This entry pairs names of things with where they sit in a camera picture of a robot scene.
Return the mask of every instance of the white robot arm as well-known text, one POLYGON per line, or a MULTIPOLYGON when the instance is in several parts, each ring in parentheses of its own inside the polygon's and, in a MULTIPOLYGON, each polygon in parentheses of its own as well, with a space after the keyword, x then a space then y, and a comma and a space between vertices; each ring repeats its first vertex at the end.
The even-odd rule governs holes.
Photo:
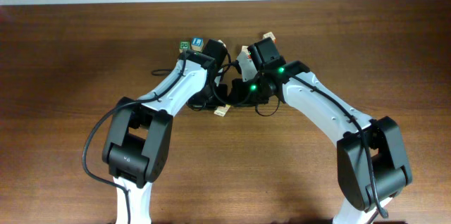
MULTIPOLYGON (((249 59, 255 65, 252 71, 258 73, 253 80, 235 82, 227 98, 224 96, 227 91, 216 93, 214 83, 226 55, 221 49, 222 44, 212 42, 202 53, 186 51, 185 59, 177 62, 159 86, 140 97, 139 104, 114 113, 102 159, 109 165, 118 188, 116 224, 152 223, 149 215, 151 188, 168 157, 173 117, 193 98, 201 99, 203 106, 206 103, 214 106, 218 101, 224 103, 224 99, 255 106, 276 95, 308 117, 337 147, 338 182, 346 198, 333 224, 372 223, 377 216, 378 200, 373 195, 375 190, 371 189, 373 184, 362 135, 371 148, 379 150, 371 163, 380 206, 385 206, 412 182, 404 144, 393 120, 388 117, 374 120, 352 108, 325 88, 304 64, 299 61, 287 64, 270 38, 249 46, 249 59), (244 100, 237 101, 237 97, 243 96, 246 96, 244 100), (147 138, 134 136, 129 127, 148 129, 147 138)), ((240 69, 238 63, 233 66, 240 69)), ((124 97, 118 106, 132 101, 124 97)))

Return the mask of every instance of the small colored cube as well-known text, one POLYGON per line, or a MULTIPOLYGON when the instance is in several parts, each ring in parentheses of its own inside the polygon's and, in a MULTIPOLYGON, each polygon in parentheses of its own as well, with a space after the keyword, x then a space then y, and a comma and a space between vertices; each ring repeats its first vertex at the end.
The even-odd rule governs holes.
POLYGON ((204 48, 204 40, 202 38, 195 37, 191 41, 191 50, 202 51, 204 48))
POLYGON ((224 45, 224 47, 227 48, 227 45, 224 44, 224 42, 222 42, 221 40, 218 40, 218 42, 222 43, 224 45))
POLYGON ((270 37, 274 43, 276 43, 276 37, 274 36, 274 34, 272 32, 268 32, 266 34, 263 35, 263 39, 270 37))
POLYGON ((181 42, 180 42, 180 47, 178 48, 178 51, 179 51, 180 53, 182 53, 183 50, 186 50, 186 49, 189 49, 189 48, 190 48, 190 43, 189 43, 189 42, 181 41, 181 42))

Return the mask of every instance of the blue label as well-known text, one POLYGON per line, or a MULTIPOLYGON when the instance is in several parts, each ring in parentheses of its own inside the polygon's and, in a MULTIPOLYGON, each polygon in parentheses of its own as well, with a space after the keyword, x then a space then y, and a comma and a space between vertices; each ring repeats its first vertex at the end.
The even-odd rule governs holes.
POLYGON ((191 44, 195 46, 200 46, 202 44, 202 38, 197 37, 193 38, 191 44))

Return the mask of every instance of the wooden table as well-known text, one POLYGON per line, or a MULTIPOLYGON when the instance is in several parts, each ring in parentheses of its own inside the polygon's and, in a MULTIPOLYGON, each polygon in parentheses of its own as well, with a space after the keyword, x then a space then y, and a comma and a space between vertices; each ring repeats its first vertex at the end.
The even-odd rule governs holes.
MULTIPOLYGON (((222 39, 233 58, 264 32, 287 61, 374 118, 400 125, 414 183, 392 220, 451 218, 451 0, 304 0, 7 6, 0 25, 0 223, 107 223, 116 191, 81 166, 86 136, 122 96, 172 68, 178 42, 222 39)), ((226 82, 237 77, 227 75, 226 82)), ((261 107, 275 108, 275 101, 261 107)), ((102 127, 89 167, 109 178, 102 127)), ((304 223, 343 195, 335 148, 289 106, 226 117, 184 108, 152 191, 157 223, 304 223)))

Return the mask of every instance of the wire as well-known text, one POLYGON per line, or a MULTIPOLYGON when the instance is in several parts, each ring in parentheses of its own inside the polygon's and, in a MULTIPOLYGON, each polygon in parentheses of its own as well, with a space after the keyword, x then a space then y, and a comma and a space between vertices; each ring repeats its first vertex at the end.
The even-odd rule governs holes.
POLYGON ((264 114, 259 112, 259 104, 255 104, 255 112, 257 112, 257 114, 259 114, 260 116, 272 116, 272 115, 274 115, 277 112, 277 110, 279 109, 279 106, 280 106, 280 99, 277 102, 276 110, 273 111, 273 113, 271 113, 269 115, 264 115, 264 114))
MULTIPOLYGON (((228 67, 233 66, 233 67, 236 68, 237 63, 238 63, 237 61, 234 61, 234 62, 232 62, 232 63, 222 65, 222 66, 216 71, 216 73, 214 74, 214 76, 211 78, 212 81, 214 81, 214 78, 218 75, 218 72, 219 72, 220 69, 222 69, 222 68, 224 68, 224 67, 226 67, 226 66, 228 66, 228 67)), ((251 84, 254 83, 259 77, 260 77, 260 74, 256 74, 255 77, 254 77, 252 80, 250 80, 250 83, 251 83, 251 84)), ((229 101, 226 101, 226 100, 222 99, 222 98, 218 95, 218 93, 216 93, 216 88, 215 88, 213 82, 211 83, 211 90, 213 91, 213 95, 214 95, 220 102, 222 102, 223 104, 230 105, 230 106, 239 106, 239 105, 245 103, 247 100, 249 100, 249 98, 251 97, 251 94, 252 94, 252 91, 249 90, 248 93, 247 93, 247 96, 246 96, 242 101, 239 101, 239 102, 237 102, 236 104, 232 104, 232 103, 230 103, 229 101)))
POLYGON ((375 219, 378 217, 378 215, 379 215, 378 211, 374 212, 373 215, 371 216, 371 218, 366 222, 366 224, 372 224, 375 221, 375 219))
POLYGON ((224 71, 218 73, 217 76, 222 76, 222 75, 224 75, 224 74, 227 73, 227 71, 230 69, 230 67, 231 67, 231 65, 232 65, 232 57, 230 56, 230 54, 229 54, 228 52, 227 52, 227 58, 228 58, 228 63, 226 64, 226 65, 227 65, 227 68, 226 68, 224 71))
POLYGON ((143 103, 147 103, 147 102, 150 102, 150 101, 156 101, 156 100, 160 99, 162 96, 164 96, 165 94, 167 94, 175 86, 175 84, 177 84, 177 82, 180 80, 180 78, 183 76, 183 73, 185 72, 185 67, 186 67, 186 51, 183 51, 182 70, 179 72, 177 78, 169 85, 168 88, 166 88, 164 91, 162 91, 162 93, 157 94, 153 98, 142 99, 142 100, 135 100, 135 101, 131 101, 129 103, 126 103, 126 104, 123 104, 123 105, 116 106, 116 107, 112 108, 103 117, 100 118, 100 120, 92 128, 91 133, 89 134, 89 136, 86 139, 85 147, 83 148, 83 154, 82 154, 83 170, 86 172, 86 174, 88 174, 94 180, 99 181, 99 182, 103 182, 103 183, 105 183, 107 185, 114 186, 114 187, 116 187, 118 189, 121 189, 123 191, 123 193, 125 195, 125 204, 127 206, 128 224, 130 224, 130 221, 131 221, 130 200, 128 198, 128 190, 122 185, 117 185, 114 182, 111 182, 111 181, 108 181, 108 180, 103 179, 101 177, 98 177, 98 176, 94 175, 93 173, 91 173, 91 171, 89 171, 89 169, 87 168, 87 164, 86 164, 86 155, 87 155, 87 150, 89 149, 89 144, 91 144, 92 138, 94 137, 95 133, 100 128, 100 126, 106 121, 106 119, 108 119, 114 113, 118 112, 119 110, 121 110, 123 108, 127 108, 129 106, 143 104, 143 103))
POLYGON ((195 108, 193 105, 188 104, 188 102, 186 102, 186 106, 188 106, 188 108, 191 108, 193 111, 202 111, 206 107, 206 101, 204 102, 204 105, 202 105, 202 107, 200 108, 195 108))
POLYGON ((310 85, 309 83, 307 83, 303 79, 297 77, 296 75, 293 75, 291 73, 287 73, 287 75, 294 78, 295 80, 301 82, 302 84, 306 85, 307 87, 309 87, 311 89, 310 90, 311 92, 317 92, 318 94, 327 98, 329 101, 333 102, 345 114, 345 116, 347 116, 350 119, 350 122, 352 122, 355 125, 355 127, 359 131, 360 139, 362 140, 362 144, 364 145, 364 149, 365 149, 365 153, 366 153, 366 161, 368 162, 369 179, 371 182, 371 189, 373 192, 373 197, 374 197, 374 201, 376 204, 376 208, 378 209, 378 212, 381 214, 382 218, 388 218, 388 212, 381 206, 381 203, 378 198, 378 193, 377 193, 377 189, 376 189, 376 177, 374 175, 373 162, 371 160, 371 153, 369 151, 369 145, 368 145, 368 142, 366 141, 364 131, 360 127, 359 123, 356 121, 355 117, 352 116, 349 112, 347 112, 347 110, 345 108, 343 108, 343 106, 341 106, 341 104, 338 103, 338 101, 336 101, 334 98, 330 97, 328 94, 322 92, 317 87, 310 85))
POLYGON ((156 69, 151 72, 153 76, 167 76, 172 72, 172 69, 156 69))

